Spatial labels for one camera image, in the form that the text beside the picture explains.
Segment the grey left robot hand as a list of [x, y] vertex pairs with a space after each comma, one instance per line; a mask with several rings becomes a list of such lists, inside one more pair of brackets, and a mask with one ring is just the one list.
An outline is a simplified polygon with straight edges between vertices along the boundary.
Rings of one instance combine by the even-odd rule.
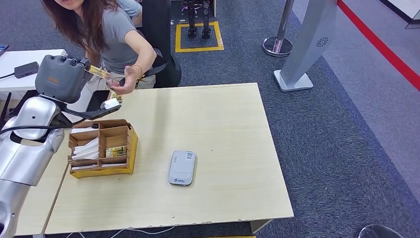
[[85, 71], [91, 67], [86, 58], [46, 55], [35, 79], [35, 88], [40, 95], [73, 104], [80, 98], [88, 79]]

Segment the person's left hand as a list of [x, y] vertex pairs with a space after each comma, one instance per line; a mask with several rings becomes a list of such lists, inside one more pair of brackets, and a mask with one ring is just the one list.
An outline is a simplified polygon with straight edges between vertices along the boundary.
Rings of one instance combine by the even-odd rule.
[[121, 86], [120, 83], [115, 80], [110, 80], [107, 82], [108, 88], [117, 95], [130, 94], [135, 89], [137, 82], [136, 70], [131, 66], [126, 66], [124, 69], [124, 74], [125, 82], [123, 86]]

